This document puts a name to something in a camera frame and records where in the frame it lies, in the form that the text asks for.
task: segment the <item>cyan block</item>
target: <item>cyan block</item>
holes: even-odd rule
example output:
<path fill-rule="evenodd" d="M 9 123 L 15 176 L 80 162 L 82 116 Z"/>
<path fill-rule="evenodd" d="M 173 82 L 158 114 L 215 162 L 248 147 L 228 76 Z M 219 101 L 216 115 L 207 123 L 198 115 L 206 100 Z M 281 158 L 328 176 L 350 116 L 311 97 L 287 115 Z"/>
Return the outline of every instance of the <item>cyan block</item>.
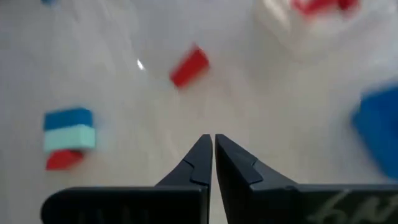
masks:
<path fill-rule="evenodd" d="M 44 151 L 95 148 L 95 129 L 84 124 L 44 132 Z"/>
<path fill-rule="evenodd" d="M 389 177 L 398 178 L 398 87 L 371 93 L 353 115 L 353 125 Z"/>
<path fill-rule="evenodd" d="M 44 131 L 66 128 L 78 124 L 93 127 L 93 114 L 84 108 L 51 111 L 44 116 Z"/>

